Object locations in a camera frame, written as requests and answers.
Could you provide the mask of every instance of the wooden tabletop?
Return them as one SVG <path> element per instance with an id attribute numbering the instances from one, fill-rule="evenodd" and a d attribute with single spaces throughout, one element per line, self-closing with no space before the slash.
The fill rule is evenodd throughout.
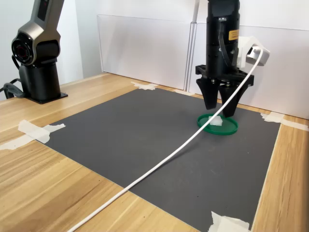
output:
<path id="1" fill-rule="evenodd" d="M 43 127 L 137 89 L 131 81 L 146 84 L 107 73 L 62 85 L 61 90 L 69 97 L 44 105 L 17 98 L 0 101 L 0 144 L 23 135 L 17 129 L 23 119 Z M 309 125 L 305 119 L 285 119 Z M 37 141 L 16 150 L 1 150 L 0 231 L 68 230 L 121 189 Z M 309 132 L 281 125 L 252 231 L 307 232 L 308 221 Z M 196 230 L 127 192 L 79 231 Z"/>

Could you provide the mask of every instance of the masking tape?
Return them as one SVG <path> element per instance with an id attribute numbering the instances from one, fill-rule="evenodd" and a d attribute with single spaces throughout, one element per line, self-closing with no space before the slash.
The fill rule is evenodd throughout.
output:
<path id="1" fill-rule="evenodd" d="M 283 118 L 284 115 L 280 114 L 280 113 L 270 112 L 269 115 L 261 113 L 261 116 L 264 119 L 264 121 L 266 121 L 266 122 L 277 122 L 277 123 L 281 123 L 281 124 L 288 126 L 288 127 L 293 127 L 293 128 L 297 128 L 297 129 L 300 129 L 300 130 L 309 131 L 309 127 L 307 125 L 286 120 L 286 119 Z"/>
<path id="2" fill-rule="evenodd" d="M 25 134 L 17 139 L 13 139 L 5 144 L 0 145 L 0 150 L 4 149 L 15 150 L 16 148 L 26 145 L 27 143 L 30 143 L 35 139 L 45 144 L 50 139 L 49 137 L 50 133 L 64 127 L 65 127 L 64 124 L 60 124 L 56 126 L 47 125 L 41 128 L 26 120 L 22 120 L 19 122 L 18 130 Z"/>
<path id="3" fill-rule="evenodd" d="M 148 84 L 148 85 L 143 85 L 143 84 L 139 84 L 139 83 L 135 83 L 135 82 L 132 82 L 131 83 L 134 84 L 135 87 L 139 87 L 139 89 L 144 89 L 144 90 L 155 90 L 155 87 L 158 86 L 156 84 Z"/>
<path id="4" fill-rule="evenodd" d="M 179 90 L 179 89 L 174 90 L 174 92 L 180 93 L 180 94 L 184 94 L 184 95 L 187 95 L 187 96 L 194 95 L 194 93 L 189 93 L 189 92 L 186 92 L 186 91 L 183 91 L 183 90 Z"/>
<path id="5" fill-rule="evenodd" d="M 213 224 L 208 232 L 249 232 L 249 223 L 211 212 Z"/>

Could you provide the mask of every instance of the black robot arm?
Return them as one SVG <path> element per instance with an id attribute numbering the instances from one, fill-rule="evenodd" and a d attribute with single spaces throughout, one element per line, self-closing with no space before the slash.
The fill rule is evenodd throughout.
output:
<path id="1" fill-rule="evenodd" d="M 239 8 L 239 0 L 208 2 L 206 65 L 196 66 L 196 74 L 202 75 L 202 78 L 197 79 L 197 84 L 208 110 L 216 107 L 218 92 L 224 104 L 247 75 L 237 68 Z M 225 117 L 234 115 L 242 94 L 253 85 L 253 79 L 251 75 L 223 110 Z"/>
<path id="2" fill-rule="evenodd" d="M 64 0 L 34 1 L 30 21 L 12 41 L 13 61 L 19 69 L 23 92 L 7 83 L 4 86 L 7 98 L 15 95 L 42 104 L 67 96 L 60 92 L 56 68 L 60 54 L 57 26 L 63 3 Z"/>

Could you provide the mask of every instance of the black mat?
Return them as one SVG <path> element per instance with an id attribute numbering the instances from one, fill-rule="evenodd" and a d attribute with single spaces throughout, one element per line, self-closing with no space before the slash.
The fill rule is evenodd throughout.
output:
<path id="1" fill-rule="evenodd" d="M 66 127 L 46 145 L 126 187 L 193 135 L 205 113 L 201 99 L 137 89 L 54 123 Z M 280 124 L 243 109 L 233 118 L 237 133 L 202 132 L 131 191 L 201 231 L 211 211 L 252 225 Z"/>

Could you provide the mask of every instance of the white panel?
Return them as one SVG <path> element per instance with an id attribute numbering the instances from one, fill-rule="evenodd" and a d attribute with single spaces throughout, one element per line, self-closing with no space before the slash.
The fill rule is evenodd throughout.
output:
<path id="1" fill-rule="evenodd" d="M 79 44 L 75 0 L 65 0 L 57 28 L 61 35 L 57 70 L 59 83 L 83 78 L 82 56 Z"/>
<path id="2" fill-rule="evenodd" d="M 99 15 L 192 21 L 195 0 L 98 0 Z"/>
<path id="3" fill-rule="evenodd" d="M 97 0 L 75 0 L 84 78 L 101 73 Z"/>
<path id="4" fill-rule="evenodd" d="M 103 69 L 183 89 L 190 23 L 98 16 Z"/>
<path id="5" fill-rule="evenodd" d="M 201 0 L 197 20 L 206 22 L 207 0 Z M 240 0 L 242 26 L 309 30 L 309 0 Z"/>
<path id="6" fill-rule="evenodd" d="M 240 103 L 309 119 L 309 31 L 240 27 L 241 36 L 254 36 L 270 50 L 264 67 L 254 71 L 254 86 Z M 195 66 L 206 62 L 206 24 L 197 25 L 197 37 L 190 80 L 190 92 L 201 94 Z"/>

